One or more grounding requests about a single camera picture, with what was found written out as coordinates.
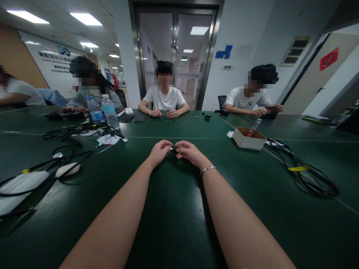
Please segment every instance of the person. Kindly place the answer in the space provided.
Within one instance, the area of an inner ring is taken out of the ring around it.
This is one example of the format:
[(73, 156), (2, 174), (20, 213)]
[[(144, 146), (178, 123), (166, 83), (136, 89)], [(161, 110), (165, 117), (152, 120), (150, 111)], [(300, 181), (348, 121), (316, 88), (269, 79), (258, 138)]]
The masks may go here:
[[(162, 140), (99, 213), (60, 268), (124, 268), (144, 208), (150, 175), (173, 144)], [(202, 173), (211, 218), (228, 268), (295, 268), (238, 193), (193, 144), (175, 144), (178, 159)]]
[[(267, 85), (275, 84), (278, 80), (276, 67), (272, 64), (252, 68), (248, 76), (248, 84), (229, 92), (224, 102), (224, 109), (232, 113), (256, 117), (264, 116), (269, 112), (282, 112), (283, 106), (273, 105), (267, 94), (263, 92)], [(255, 105), (265, 108), (252, 110)]]
[(46, 105), (41, 93), (30, 84), (9, 75), (0, 65), (0, 106), (24, 102), (26, 105)]
[[(139, 110), (155, 118), (163, 115), (160, 109), (168, 111), (168, 118), (177, 118), (190, 110), (190, 106), (184, 100), (181, 91), (175, 87), (170, 87), (172, 74), (172, 63), (157, 62), (156, 78), (158, 85), (148, 89), (146, 96), (138, 105)], [(149, 102), (153, 103), (153, 110), (147, 108)]]
[(100, 73), (96, 64), (91, 60), (85, 56), (74, 58), (70, 63), (70, 72), (79, 78), (80, 86), (75, 97), (64, 108), (65, 111), (89, 112), (87, 96), (93, 96), (94, 100), (101, 103), (103, 94), (110, 97), (116, 111), (122, 108), (121, 100), (112, 84)]

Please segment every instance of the yellow tag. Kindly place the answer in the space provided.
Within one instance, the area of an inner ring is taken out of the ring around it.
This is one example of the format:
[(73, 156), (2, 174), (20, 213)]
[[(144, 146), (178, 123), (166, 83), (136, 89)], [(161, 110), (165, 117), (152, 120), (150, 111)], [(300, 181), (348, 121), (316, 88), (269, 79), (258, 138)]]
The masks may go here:
[(299, 172), (299, 171), (309, 170), (309, 168), (308, 168), (308, 166), (298, 166), (298, 167), (288, 168), (288, 170), (291, 170), (291, 171), (294, 171), (294, 172)]

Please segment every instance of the smartphone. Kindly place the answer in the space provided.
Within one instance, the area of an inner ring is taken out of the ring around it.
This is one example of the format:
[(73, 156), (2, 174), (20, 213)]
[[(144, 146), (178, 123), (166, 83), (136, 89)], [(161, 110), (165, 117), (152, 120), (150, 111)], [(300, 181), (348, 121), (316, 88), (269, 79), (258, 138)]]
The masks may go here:
[(128, 116), (124, 116), (120, 122), (124, 122), (124, 123), (128, 123), (130, 121), (132, 121), (132, 119), (135, 117), (135, 115), (128, 115)]
[(134, 118), (134, 122), (143, 121), (145, 116), (143, 114), (136, 115)]

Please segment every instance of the gray sweater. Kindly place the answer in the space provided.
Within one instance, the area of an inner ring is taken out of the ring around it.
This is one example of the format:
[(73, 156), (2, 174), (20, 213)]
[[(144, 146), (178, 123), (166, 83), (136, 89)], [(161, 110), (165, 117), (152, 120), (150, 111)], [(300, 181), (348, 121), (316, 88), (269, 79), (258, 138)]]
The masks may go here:
[[(115, 110), (118, 111), (119, 109), (121, 109), (122, 104), (116, 92), (109, 87), (106, 87), (105, 92), (106, 94), (108, 94), (113, 104), (115, 105)], [(102, 102), (101, 91), (98, 87), (80, 86), (75, 97), (73, 97), (70, 100), (70, 102), (66, 105), (66, 107), (68, 108), (76, 108), (79, 106), (87, 107), (87, 98), (86, 98), (87, 96), (93, 96), (93, 99), (99, 102), (100, 104)]]

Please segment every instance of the white t-shirt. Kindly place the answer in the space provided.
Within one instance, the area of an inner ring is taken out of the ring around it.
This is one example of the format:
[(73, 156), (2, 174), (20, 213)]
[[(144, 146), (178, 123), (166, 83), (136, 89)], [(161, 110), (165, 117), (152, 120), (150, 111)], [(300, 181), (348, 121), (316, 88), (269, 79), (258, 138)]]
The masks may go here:
[(237, 108), (249, 110), (251, 110), (255, 105), (269, 106), (272, 104), (271, 100), (263, 90), (259, 93), (254, 93), (251, 97), (245, 97), (244, 86), (231, 90), (227, 95), (224, 105), (227, 103)]
[(186, 101), (182, 96), (180, 90), (175, 87), (170, 87), (168, 94), (165, 96), (158, 86), (152, 86), (148, 89), (148, 92), (143, 100), (148, 103), (153, 102), (153, 109), (163, 110), (176, 110), (176, 107), (181, 107)]
[(9, 78), (6, 87), (0, 87), (0, 98), (4, 98), (9, 93), (22, 93), (30, 96), (29, 99), (24, 101), (27, 105), (46, 105), (44, 97), (38, 90), (30, 84), (15, 78)]

